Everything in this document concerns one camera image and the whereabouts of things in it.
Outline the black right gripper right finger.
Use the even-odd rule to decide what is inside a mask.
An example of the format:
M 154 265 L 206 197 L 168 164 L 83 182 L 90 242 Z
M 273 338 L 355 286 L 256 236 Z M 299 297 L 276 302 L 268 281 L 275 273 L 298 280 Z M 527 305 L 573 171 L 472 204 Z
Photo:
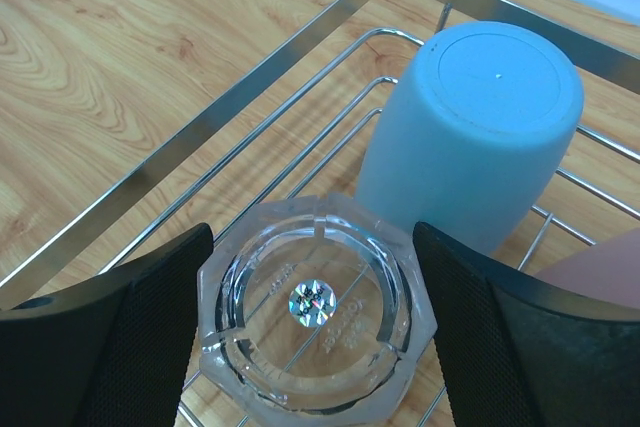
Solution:
M 544 282 L 420 222 L 413 244 L 458 426 L 635 426 L 639 312 Z

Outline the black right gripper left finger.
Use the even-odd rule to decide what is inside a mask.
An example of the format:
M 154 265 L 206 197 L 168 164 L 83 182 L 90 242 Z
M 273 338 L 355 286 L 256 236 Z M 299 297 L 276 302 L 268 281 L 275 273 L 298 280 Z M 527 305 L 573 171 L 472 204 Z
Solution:
M 197 327 L 197 271 L 213 250 L 200 223 L 2 311 L 2 425 L 173 425 Z

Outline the pink plastic cup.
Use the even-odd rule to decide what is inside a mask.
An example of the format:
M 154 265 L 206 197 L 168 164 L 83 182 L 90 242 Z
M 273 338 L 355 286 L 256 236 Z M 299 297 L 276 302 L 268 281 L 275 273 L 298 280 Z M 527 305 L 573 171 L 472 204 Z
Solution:
M 639 308 L 639 229 L 566 257 L 535 277 L 594 299 Z

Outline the clear glass cup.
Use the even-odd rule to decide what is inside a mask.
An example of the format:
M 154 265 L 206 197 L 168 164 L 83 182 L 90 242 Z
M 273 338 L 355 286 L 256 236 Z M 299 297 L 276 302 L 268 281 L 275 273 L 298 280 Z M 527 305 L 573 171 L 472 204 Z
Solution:
M 411 237 L 339 193 L 248 208 L 198 317 L 201 374 L 262 426 L 390 418 L 437 329 Z

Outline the blue plastic cup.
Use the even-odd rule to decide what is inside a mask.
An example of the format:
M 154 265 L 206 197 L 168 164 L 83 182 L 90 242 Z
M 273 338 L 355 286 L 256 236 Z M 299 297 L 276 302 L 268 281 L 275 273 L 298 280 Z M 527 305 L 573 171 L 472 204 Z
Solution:
M 393 88 L 355 200 L 404 231 L 424 221 L 490 254 L 549 184 L 583 105 L 578 70 L 551 41 L 503 22 L 448 27 Z

